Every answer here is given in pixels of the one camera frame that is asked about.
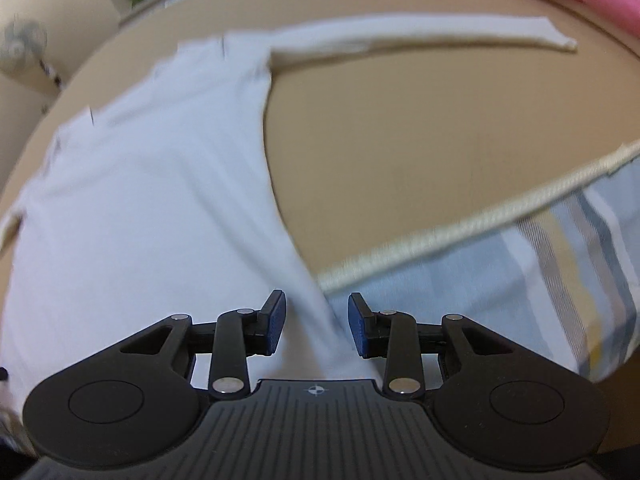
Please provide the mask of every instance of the beige table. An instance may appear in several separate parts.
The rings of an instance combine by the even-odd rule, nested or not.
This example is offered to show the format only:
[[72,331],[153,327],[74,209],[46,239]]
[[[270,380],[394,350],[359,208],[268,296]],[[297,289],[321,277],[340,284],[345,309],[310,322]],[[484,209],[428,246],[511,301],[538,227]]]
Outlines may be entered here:
[[[282,217],[312,272],[463,219],[640,137],[636,55],[546,0],[183,0],[85,64],[28,143],[0,211],[39,167],[59,124],[106,104],[179,41],[394,11],[544,15],[579,50],[399,50],[277,74],[266,152]],[[3,296],[11,257],[0,261]]]

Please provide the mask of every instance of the white fan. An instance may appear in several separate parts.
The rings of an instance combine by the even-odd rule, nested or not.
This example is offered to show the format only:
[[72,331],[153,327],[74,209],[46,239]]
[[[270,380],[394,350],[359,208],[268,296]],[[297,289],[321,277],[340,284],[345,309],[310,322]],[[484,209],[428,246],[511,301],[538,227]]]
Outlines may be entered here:
[[58,73],[43,60],[46,47],[47,31],[40,23],[16,18],[4,29],[4,39],[0,44],[0,70],[18,73],[39,64],[58,88],[63,89]]

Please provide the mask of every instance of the fan head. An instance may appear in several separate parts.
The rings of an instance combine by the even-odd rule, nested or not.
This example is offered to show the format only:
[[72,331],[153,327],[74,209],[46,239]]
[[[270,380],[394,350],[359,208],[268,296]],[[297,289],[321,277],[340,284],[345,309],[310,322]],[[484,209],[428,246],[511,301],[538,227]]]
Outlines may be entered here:
[[0,70],[20,72],[42,59],[47,31],[33,20],[13,20],[0,38]]

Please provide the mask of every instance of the metal screw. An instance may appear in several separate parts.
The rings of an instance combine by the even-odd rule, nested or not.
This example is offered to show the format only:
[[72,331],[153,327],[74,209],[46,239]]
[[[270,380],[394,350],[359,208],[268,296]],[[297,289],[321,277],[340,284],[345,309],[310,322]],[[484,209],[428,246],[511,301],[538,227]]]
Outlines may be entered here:
[[409,377],[400,377],[389,383],[389,389],[396,394],[414,394],[420,389],[420,383]]
[[244,383],[236,377],[221,377],[211,386],[220,394],[234,394],[244,388]]

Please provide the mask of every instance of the brown floor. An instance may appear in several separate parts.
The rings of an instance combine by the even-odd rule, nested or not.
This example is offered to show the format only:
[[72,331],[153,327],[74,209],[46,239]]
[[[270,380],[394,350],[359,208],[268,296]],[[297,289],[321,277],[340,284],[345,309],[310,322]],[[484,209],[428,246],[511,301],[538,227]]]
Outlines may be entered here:
[[600,452],[640,444],[640,351],[598,384],[609,401],[609,433]]

